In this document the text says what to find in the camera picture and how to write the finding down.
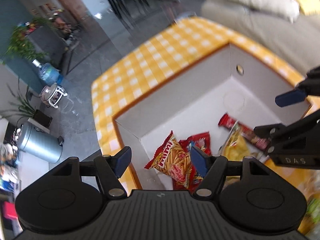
floor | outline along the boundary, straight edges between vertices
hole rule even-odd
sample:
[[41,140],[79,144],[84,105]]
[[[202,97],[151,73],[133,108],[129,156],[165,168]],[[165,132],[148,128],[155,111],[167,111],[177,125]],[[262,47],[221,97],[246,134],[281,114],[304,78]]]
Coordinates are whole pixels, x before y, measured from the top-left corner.
[[92,82],[137,46],[168,27],[180,13],[194,11],[200,15],[204,0],[148,2],[150,7],[129,3],[132,18],[120,21],[109,9],[102,13],[102,19],[89,18],[84,22],[84,30],[79,34],[80,44],[73,51],[69,73],[63,83],[70,100],[64,98],[59,109],[45,110],[53,117],[52,135],[61,135],[65,140],[60,160],[50,164],[50,168],[70,156],[82,161],[100,149],[92,116]]

blue water bottle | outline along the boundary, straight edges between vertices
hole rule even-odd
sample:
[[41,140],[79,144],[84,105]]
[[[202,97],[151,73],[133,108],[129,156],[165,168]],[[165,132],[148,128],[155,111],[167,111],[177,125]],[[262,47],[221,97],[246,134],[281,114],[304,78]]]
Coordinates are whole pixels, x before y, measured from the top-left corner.
[[63,76],[50,63],[41,64],[36,59],[32,63],[38,68],[39,77],[47,85],[52,85],[54,83],[57,83],[58,85],[61,84]]

cardboard box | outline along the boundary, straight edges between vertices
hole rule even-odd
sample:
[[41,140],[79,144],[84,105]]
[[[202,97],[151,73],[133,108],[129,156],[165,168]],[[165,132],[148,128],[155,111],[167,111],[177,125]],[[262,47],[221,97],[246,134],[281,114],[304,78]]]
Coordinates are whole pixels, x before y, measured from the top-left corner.
[[[240,75],[236,66],[244,73]],[[260,60],[227,45],[138,102],[116,119],[143,189],[172,189],[169,176],[144,166],[173,130],[178,140],[210,132],[211,151],[217,154],[228,131],[218,127],[228,112],[249,127],[297,121],[308,101],[280,108],[275,97],[293,87]]]

green plant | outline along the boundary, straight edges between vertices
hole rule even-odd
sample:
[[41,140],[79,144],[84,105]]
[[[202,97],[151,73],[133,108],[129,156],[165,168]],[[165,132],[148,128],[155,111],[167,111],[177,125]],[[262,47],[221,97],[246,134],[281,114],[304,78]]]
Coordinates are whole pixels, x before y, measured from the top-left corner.
[[50,27],[50,29],[55,29],[53,24],[50,22],[48,18],[43,18],[43,17],[34,17],[31,21],[31,23],[35,25],[47,25]]
[[[33,18],[31,24],[48,25],[50,28],[53,28],[51,22],[47,18],[42,17]],[[44,58],[46,56],[46,53],[36,52],[36,49],[33,46],[32,42],[25,37],[26,31],[27,27],[25,26],[15,26],[13,28],[10,43],[5,54],[11,57],[23,57],[28,60]]]
[[34,109],[34,107],[30,104],[29,99],[28,99],[28,93],[29,93],[29,86],[27,86],[27,92],[25,95],[22,94],[21,90],[20,90],[20,79],[18,79],[18,91],[15,94],[12,89],[10,88],[10,86],[7,84],[7,87],[11,93],[11,95],[16,99],[16,103],[15,102],[9,102],[9,104],[11,106],[14,106],[14,109],[7,109],[7,110],[3,110],[0,111],[0,115],[3,115],[2,117],[0,117],[0,120],[2,118],[9,118],[12,116],[20,116],[20,119],[24,118],[24,117],[33,117],[36,110]]

yellow chip bag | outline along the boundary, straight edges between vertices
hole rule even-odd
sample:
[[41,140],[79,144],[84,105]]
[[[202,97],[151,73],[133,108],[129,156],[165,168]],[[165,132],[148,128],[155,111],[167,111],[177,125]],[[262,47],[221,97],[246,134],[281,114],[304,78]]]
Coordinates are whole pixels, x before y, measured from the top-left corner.
[[221,155],[225,156],[229,161],[242,161],[242,158],[250,155],[247,144],[241,135],[241,126],[235,123],[229,137],[222,147]]
[[192,170],[190,155],[182,149],[173,131],[163,145],[156,150],[155,156],[145,168],[155,168],[182,184],[186,189],[189,188]]

